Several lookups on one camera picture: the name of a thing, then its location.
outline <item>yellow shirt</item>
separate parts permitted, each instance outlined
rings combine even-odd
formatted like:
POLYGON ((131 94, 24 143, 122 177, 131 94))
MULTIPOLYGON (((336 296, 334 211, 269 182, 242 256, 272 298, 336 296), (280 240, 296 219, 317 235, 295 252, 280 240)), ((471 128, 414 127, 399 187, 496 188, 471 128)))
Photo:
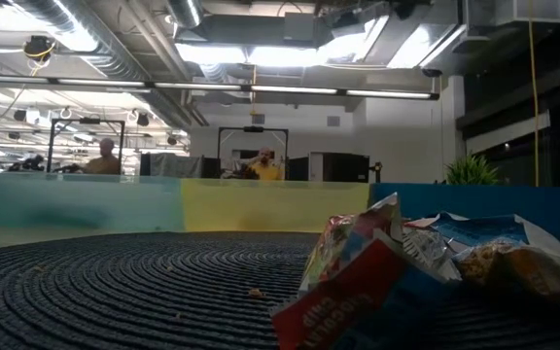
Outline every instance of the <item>yellow shirt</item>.
POLYGON ((88 174, 120 175, 120 165, 114 156, 98 157, 86 165, 88 174))
POLYGON ((259 180, 284 180, 284 169, 281 166, 276 166, 271 163, 268 163, 267 166, 263 166, 257 161, 250 165, 250 167, 259 175, 259 180))

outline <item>potted plant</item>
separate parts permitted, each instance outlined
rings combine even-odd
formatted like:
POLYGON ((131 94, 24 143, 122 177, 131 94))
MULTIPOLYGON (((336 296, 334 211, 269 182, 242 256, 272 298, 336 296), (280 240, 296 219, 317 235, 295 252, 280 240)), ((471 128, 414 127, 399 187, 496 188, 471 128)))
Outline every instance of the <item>potted plant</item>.
POLYGON ((470 155, 446 165, 446 183, 450 185, 497 185, 497 168, 484 156, 470 155))

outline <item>man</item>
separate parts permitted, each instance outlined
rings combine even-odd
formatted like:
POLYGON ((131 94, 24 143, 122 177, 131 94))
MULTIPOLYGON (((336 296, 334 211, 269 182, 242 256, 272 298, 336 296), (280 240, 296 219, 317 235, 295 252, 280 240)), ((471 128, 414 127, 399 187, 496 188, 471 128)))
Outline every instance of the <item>man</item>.
POLYGON ((259 175, 259 180, 283 180, 284 169, 271 162, 271 150, 267 147, 261 148, 259 155, 252 159, 250 168, 259 175))
POLYGON ((104 138, 99 143, 101 149, 101 157, 89 161, 86 165, 87 174, 103 174, 103 175, 120 175, 120 163, 118 159, 112 155, 114 150, 114 141, 110 138, 104 138))

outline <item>crumb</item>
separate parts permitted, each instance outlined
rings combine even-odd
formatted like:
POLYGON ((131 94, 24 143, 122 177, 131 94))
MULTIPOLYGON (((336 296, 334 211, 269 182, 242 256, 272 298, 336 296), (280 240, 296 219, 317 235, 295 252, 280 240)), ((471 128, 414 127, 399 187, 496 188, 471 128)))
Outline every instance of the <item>crumb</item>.
POLYGON ((258 288, 253 288, 248 292, 248 296, 260 298, 260 297, 264 297, 264 293, 261 292, 261 290, 258 288))

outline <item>coiled rope mat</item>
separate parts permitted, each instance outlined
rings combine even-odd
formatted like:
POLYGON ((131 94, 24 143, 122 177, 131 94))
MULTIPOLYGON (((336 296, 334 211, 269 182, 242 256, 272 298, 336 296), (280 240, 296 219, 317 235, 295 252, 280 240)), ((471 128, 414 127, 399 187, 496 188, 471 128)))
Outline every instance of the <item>coiled rope mat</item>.
MULTIPOLYGON (((0 349, 275 349, 268 308, 295 294, 316 239, 142 233, 2 248, 0 349)), ((560 320, 474 298, 434 316, 413 348, 560 349, 560 320)))

